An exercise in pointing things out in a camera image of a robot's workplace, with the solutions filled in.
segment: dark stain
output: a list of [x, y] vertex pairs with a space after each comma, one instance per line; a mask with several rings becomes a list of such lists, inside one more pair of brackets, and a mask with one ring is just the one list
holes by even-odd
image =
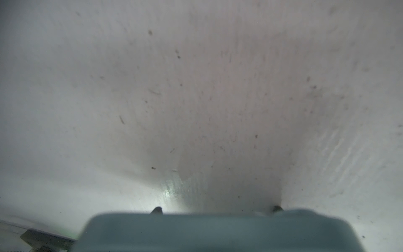
[[150, 93], [152, 93], [152, 94], [161, 95], [161, 93], [157, 93], [157, 92], [155, 92], [155, 91], [153, 91], [153, 90], [151, 90], [151, 89], [148, 89], [148, 91], [149, 91]]
[[336, 11], [337, 11], [337, 7], [336, 7], [336, 6], [332, 6], [332, 7], [330, 7], [330, 9], [328, 10], [328, 15], [331, 16], [331, 15], [333, 15], [334, 13], [336, 13]]

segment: scratch mark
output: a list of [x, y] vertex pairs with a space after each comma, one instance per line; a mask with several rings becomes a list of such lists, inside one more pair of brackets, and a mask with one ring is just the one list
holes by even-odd
[[152, 94], [161, 95], [161, 93], [157, 93], [157, 92], [155, 92], [155, 91], [153, 91], [151, 89], [148, 89], [148, 91], [150, 91], [150, 93], [152, 93]]

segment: dirt speck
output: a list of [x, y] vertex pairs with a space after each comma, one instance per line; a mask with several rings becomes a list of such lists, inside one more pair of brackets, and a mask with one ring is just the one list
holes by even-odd
[[331, 16], [331, 15], [333, 15], [334, 13], [336, 13], [336, 11], [337, 11], [337, 7], [336, 7], [336, 6], [332, 6], [332, 7], [330, 7], [329, 10], [328, 10], [328, 15]]

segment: curved white wall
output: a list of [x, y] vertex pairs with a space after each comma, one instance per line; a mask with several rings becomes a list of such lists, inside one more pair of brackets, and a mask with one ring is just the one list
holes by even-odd
[[281, 204], [401, 251], [402, 10], [2, 3], [0, 219], [76, 237], [106, 211]]

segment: smudge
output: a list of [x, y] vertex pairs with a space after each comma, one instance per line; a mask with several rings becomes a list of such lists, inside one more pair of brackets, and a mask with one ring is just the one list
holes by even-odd
[[151, 89], [148, 89], [148, 91], [150, 91], [150, 93], [156, 94], [156, 95], [160, 95], [160, 94], [161, 94], [161, 93], [157, 93], [157, 92], [155, 92], [155, 91], [153, 91], [153, 90], [151, 90]]

